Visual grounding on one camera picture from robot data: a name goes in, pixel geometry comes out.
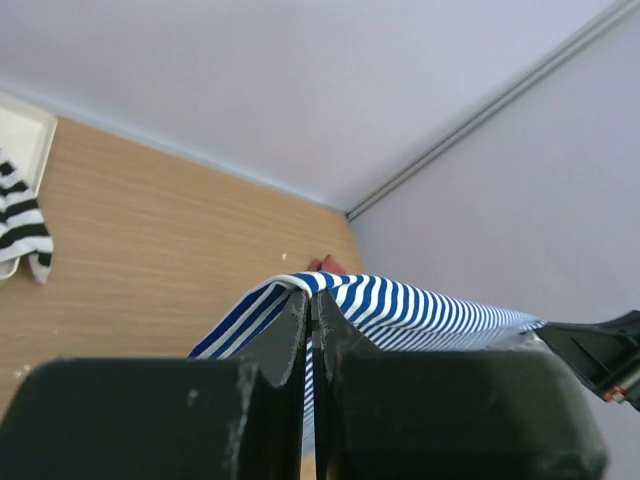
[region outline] blue and white striped cloth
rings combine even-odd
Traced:
[[[302,290],[311,298],[328,290],[344,317],[383,350],[482,350],[494,342],[541,328],[545,322],[370,275],[302,272],[278,275],[249,291],[189,355],[226,358],[242,349]],[[307,344],[303,451],[313,447],[313,377]]]

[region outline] red object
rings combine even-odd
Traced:
[[[348,275],[345,268],[340,265],[334,258],[333,255],[327,255],[324,257],[324,260],[321,262],[317,258],[314,258],[309,266],[307,267],[308,272],[328,272],[334,273],[336,275]]]

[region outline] striped fabric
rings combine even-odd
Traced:
[[[239,351],[282,311],[291,293],[311,298],[328,290],[344,317],[383,350],[481,350],[534,330],[532,315],[466,302],[369,275],[302,272],[278,275],[248,292],[189,355],[226,358]],[[307,344],[303,452],[313,449],[313,375]]]
[[[36,281],[46,282],[51,270],[53,239],[35,194],[0,150],[0,262],[23,255],[29,255]]]

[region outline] white tray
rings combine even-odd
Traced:
[[[0,148],[27,184],[40,189],[58,119],[51,113],[0,92]],[[0,262],[0,280],[11,277],[20,259]]]

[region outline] clothing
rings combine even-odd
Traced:
[[[249,291],[190,356],[226,358],[241,350],[277,317],[296,289],[309,298],[329,291],[344,317],[383,350],[481,350],[545,325],[532,315],[458,300],[385,278],[301,272],[278,275]],[[303,451],[313,445],[312,378],[309,342]]]
[[[0,149],[0,262],[28,255],[34,278],[45,283],[51,271],[53,239],[33,191]]]

